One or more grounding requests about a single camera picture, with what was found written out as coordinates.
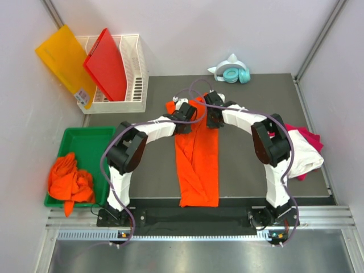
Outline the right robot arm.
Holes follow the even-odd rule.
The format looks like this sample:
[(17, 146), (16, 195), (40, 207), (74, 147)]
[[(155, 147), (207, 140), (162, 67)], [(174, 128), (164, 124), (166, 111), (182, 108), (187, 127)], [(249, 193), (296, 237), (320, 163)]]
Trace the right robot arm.
[(292, 139), (281, 116), (266, 116), (249, 111), (233, 101), (226, 102), (223, 95), (215, 91), (204, 95), (204, 100), (208, 128), (219, 129), (223, 125), (232, 125), (252, 136), (255, 154), (263, 163), (266, 174), (267, 205), (263, 224), (280, 224), (292, 207), (292, 199), (287, 193), (287, 180), (294, 158)]

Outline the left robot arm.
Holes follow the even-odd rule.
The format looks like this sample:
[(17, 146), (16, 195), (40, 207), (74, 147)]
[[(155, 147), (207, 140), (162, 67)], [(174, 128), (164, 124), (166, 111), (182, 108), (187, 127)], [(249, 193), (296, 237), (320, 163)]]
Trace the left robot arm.
[(197, 117), (197, 109), (184, 101), (177, 110), (145, 123), (120, 123), (112, 136), (101, 163), (107, 163), (110, 186), (107, 202), (98, 212), (98, 227), (123, 226), (131, 218), (130, 184), (133, 171), (139, 165), (146, 145), (164, 137), (188, 134)]

